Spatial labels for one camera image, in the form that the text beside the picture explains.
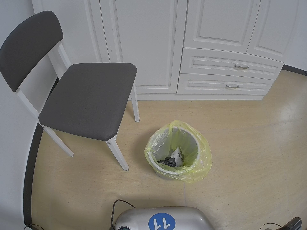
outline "floor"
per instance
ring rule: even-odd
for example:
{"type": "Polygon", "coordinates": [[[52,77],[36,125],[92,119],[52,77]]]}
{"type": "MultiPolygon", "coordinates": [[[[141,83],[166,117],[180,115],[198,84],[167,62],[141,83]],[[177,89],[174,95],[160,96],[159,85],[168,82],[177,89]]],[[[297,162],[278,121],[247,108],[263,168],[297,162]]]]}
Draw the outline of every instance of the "floor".
{"type": "MultiPolygon", "coordinates": [[[[120,198],[136,207],[196,207],[216,230],[283,225],[296,216],[307,228],[306,76],[281,71],[262,101],[140,101],[139,111],[136,123],[128,102],[116,140],[129,171],[102,141],[57,132],[75,153],[69,157],[43,133],[32,190],[34,224],[107,230],[120,198]],[[144,157],[150,136],[175,119],[210,144],[212,168],[194,184],[159,178],[144,157]]],[[[128,208],[118,203],[115,217],[128,208]]]]}

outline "black cable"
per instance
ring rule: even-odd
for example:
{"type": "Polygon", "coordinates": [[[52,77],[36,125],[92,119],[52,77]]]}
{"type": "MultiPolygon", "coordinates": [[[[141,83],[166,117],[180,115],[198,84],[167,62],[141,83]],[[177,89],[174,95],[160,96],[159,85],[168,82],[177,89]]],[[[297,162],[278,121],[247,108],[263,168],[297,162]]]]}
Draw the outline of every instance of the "black cable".
{"type": "Polygon", "coordinates": [[[115,204],[116,204],[117,201],[123,201],[123,202],[125,202],[126,204],[129,204],[130,206],[132,206],[133,208],[135,208],[132,204],[128,203],[128,202],[125,201],[125,200],[116,199],[115,202],[114,202],[114,204],[113,204],[112,217],[111,217],[111,227],[113,227],[113,228],[114,228],[114,226],[113,226],[114,209],[115,209],[115,204]]]}
{"type": "Polygon", "coordinates": [[[282,226],[281,225],[278,225],[278,224],[276,224],[276,223],[272,223],[272,222],[270,222],[270,223],[266,223],[266,224],[263,224],[260,228],[259,228],[259,230],[261,230],[261,228],[264,226],[264,225],[267,225],[267,224],[274,224],[274,225],[277,225],[277,226],[279,226],[279,227],[281,227],[282,228],[282,226]]]}
{"type": "Polygon", "coordinates": [[[25,226],[25,228],[24,228],[23,230],[25,230],[26,228],[31,227],[31,226],[39,226],[41,229],[43,229],[40,225],[29,224],[29,225],[25,226]]]}

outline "gray cushioned seat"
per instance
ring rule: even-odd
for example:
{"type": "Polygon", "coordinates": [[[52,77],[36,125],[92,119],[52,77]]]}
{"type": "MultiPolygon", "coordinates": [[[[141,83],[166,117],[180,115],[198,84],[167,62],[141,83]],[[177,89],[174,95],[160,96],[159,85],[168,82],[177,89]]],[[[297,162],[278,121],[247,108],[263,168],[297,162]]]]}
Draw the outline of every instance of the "gray cushioned seat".
{"type": "Polygon", "coordinates": [[[72,65],[44,105],[40,123],[78,136],[109,140],[117,134],[136,72],[130,63],[72,65]]]}

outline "trash can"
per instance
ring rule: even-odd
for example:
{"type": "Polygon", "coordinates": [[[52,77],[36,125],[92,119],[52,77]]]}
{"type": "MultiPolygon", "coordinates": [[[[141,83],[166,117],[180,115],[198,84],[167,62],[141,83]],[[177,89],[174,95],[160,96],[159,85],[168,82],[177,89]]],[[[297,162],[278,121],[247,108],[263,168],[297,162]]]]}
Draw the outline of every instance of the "trash can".
{"type": "Polygon", "coordinates": [[[196,182],[203,179],[212,166],[211,151],[206,138],[185,122],[175,120],[157,130],[145,148],[148,163],[162,178],[196,182]],[[182,167],[170,167],[158,161],[179,148],[182,167]]]}

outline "chair frame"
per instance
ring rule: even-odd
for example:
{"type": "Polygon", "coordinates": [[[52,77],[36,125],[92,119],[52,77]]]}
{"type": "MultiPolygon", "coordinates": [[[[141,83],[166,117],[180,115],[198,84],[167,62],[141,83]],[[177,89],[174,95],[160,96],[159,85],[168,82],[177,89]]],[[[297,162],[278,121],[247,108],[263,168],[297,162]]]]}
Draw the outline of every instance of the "chair frame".
{"type": "MultiPolygon", "coordinates": [[[[66,69],[68,69],[71,66],[71,62],[64,50],[62,41],[60,41],[59,43],[57,43],[53,49],[56,49],[57,52],[59,53],[66,69]]],[[[59,75],[59,73],[57,73],[57,76],[59,79],[61,79],[62,75],[59,75]]],[[[35,109],[35,107],[31,104],[31,102],[28,100],[28,98],[24,95],[24,93],[21,91],[20,88],[17,89],[16,94],[18,95],[18,97],[21,99],[21,101],[25,104],[26,108],[30,111],[30,113],[35,117],[35,119],[37,120],[37,122],[41,125],[38,116],[39,116],[39,112],[35,109]]],[[[134,119],[136,122],[140,121],[140,114],[138,111],[138,99],[137,99],[137,95],[136,95],[136,88],[135,88],[135,82],[133,83],[133,87],[130,93],[131,96],[131,100],[132,100],[132,107],[133,107],[133,113],[134,113],[134,119]]],[[[74,153],[66,146],[66,144],[59,138],[59,136],[57,136],[57,134],[53,131],[52,128],[41,125],[44,130],[48,133],[49,136],[51,136],[51,138],[69,155],[69,156],[73,156],[74,153]]],[[[112,151],[113,155],[115,156],[115,158],[117,159],[117,161],[119,162],[119,164],[122,166],[122,168],[125,171],[128,171],[129,166],[127,164],[127,162],[124,159],[124,156],[122,155],[117,143],[116,143],[116,137],[117,134],[112,137],[111,139],[105,141],[106,144],[108,145],[108,147],[110,148],[110,150],[112,151]]]]}

